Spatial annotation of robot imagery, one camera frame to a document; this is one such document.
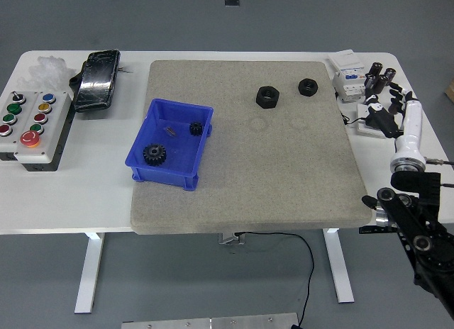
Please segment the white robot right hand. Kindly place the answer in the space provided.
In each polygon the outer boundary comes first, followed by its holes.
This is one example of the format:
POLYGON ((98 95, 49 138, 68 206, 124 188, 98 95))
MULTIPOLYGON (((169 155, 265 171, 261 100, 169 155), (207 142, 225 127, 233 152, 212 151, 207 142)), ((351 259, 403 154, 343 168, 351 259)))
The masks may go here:
POLYGON ((416 171, 425 170, 426 160, 420 153, 422 136, 422 106, 420 101, 409 91, 394 82, 389 84, 392 95, 392 108, 403 116, 398 126, 394 115, 388 111, 373 93, 371 88, 365 90, 365 105, 368 116, 365 123, 382 131, 386 138, 394 139, 395 154, 390 160, 391 170, 403 170, 407 165, 416 171))

